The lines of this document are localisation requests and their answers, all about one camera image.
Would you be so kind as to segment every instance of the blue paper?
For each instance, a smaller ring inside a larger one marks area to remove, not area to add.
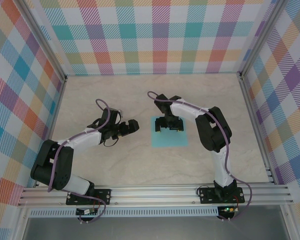
[[[159,118],[159,116],[151,117],[151,143],[153,148],[188,146],[185,119],[182,118],[184,131],[176,131],[170,130],[169,128],[161,128],[160,132],[156,132],[155,121],[157,118]]]

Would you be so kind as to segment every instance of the floor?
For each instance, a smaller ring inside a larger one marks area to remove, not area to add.
[[[234,73],[71,76],[68,79],[53,133],[65,139],[102,114],[95,99],[123,111],[123,120],[136,119],[140,129],[113,147],[99,145],[74,157],[72,173],[96,185],[212,183],[211,153],[199,140],[195,124],[186,121],[188,146],[152,147],[151,117],[161,116],[148,91],[168,98],[178,95],[197,106],[219,107],[231,130],[232,173],[246,182],[268,177],[246,104]]]

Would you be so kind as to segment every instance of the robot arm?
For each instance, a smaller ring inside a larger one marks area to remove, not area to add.
[[[170,130],[183,131],[183,120],[187,119],[197,126],[198,134],[202,145],[211,152],[213,165],[215,169],[214,191],[210,196],[218,199],[219,202],[226,202],[233,196],[238,194],[237,182],[227,173],[225,169],[226,163],[226,141],[220,128],[215,124],[214,120],[203,111],[197,110],[184,103],[186,101],[179,96],[168,99],[165,95],[160,94],[156,97],[158,100],[172,100],[177,102],[154,101],[154,104],[164,114],[155,121],[155,131],[160,132],[161,128],[169,128]],[[221,110],[214,106],[212,108],[200,108],[211,113],[220,123],[224,130],[227,140],[230,143],[232,132],[225,120]],[[230,161],[227,161],[227,168],[230,171]]]
[[[75,139],[68,141],[60,150],[56,167],[54,171],[54,179],[52,188],[56,190],[65,190],[80,195],[94,196],[94,184],[86,179],[71,174],[73,156],[84,150],[105,143],[107,139],[117,140],[119,137],[134,133],[139,129],[138,122],[134,119],[126,122],[120,122],[122,114],[119,110],[110,108],[110,117],[108,123],[98,131],[93,131],[103,125],[108,117],[108,110],[104,109],[102,117],[88,125],[84,130],[86,134],[80,135]],[[31,169],[30,176],[45,185],[49,185],[53,163],[57,149],[67,139],[43,142],[34,165]]]

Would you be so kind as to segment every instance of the table surface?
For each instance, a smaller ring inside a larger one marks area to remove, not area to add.
[[[102,111],[95,99],[123,111],[123,121],[136,119],[140,129],[113,147],[98,145],[75,156],[72,173],[96,185],[212,183],[212,156],[201,144],[197,127],[186,121],[188,146],[152,147],[151,117],[159,109],[147,92],[178,95],[197,106],[221,109],[232,130],[230,163],[239,179],[267,182],[264,162],[236,74],[165,74],[70,76],[57,117],[53,140],[86,128]]]

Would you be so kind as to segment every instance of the beige marble surface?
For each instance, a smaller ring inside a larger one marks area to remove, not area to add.
[[[219,107],[231,130],[232,172],[247,182],[267,182],[267,174],[235,74],[166,74],[69,77],[53,140],[82,131],[101,116],[95,99],[136,119],[140,129],[113,147],[90,148],[73,159],[72,173],[96,185],[212,183],[211,154],[200,143],[197,127],[186,121],[188,146],[153,148],[151,116],[159,109],[147,92],[178,95],[201,107]]]

